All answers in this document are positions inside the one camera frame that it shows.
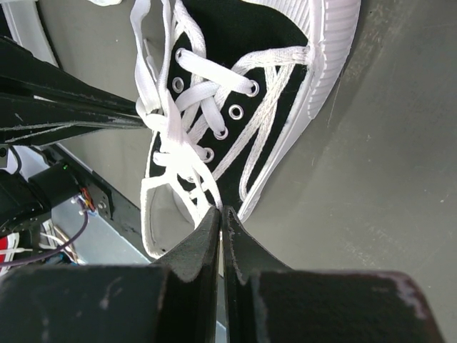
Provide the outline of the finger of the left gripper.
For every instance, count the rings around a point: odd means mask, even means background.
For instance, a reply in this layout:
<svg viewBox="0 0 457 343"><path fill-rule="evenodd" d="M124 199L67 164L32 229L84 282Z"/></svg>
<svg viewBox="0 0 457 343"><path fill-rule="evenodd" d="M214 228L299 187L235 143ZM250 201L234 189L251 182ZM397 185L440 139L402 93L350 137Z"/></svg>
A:
<svg viewBox="0 0 457 343"><path fill-rule="evenodd" d="M107 93L1 94L1 143L43 146L104 129L144 129L135 103Z"/></svg>
<svg viewBox="0 0 457 343"><path fill-rule="evenodd" d="M136 114L133 101L92 87L53 64L37 59L7 36L1 37L1 83L49 100Z"/></svg>

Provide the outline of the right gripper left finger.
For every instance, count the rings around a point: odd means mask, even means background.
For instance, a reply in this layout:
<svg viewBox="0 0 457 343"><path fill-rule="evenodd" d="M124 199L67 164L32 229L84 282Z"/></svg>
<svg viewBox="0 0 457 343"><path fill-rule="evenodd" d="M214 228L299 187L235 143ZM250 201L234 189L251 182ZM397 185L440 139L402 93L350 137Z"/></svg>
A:
<svg viewBox="0 0 457 343"><path fill-rule="evenodd" d="M219 219L152 264L22 267L1 281L3 342L213 342Z"/></svg>

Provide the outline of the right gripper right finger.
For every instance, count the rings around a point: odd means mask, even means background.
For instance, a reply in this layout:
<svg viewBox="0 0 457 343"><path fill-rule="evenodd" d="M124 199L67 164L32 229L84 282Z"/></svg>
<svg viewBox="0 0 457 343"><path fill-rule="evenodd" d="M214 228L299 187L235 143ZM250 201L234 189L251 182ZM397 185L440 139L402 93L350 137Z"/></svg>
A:
<svg viewBox="0 0 457 343"><path fill-rule="evenodd" d="M423 292L394 271L290 268L221 213L229 342L441 342Z"/></svg>

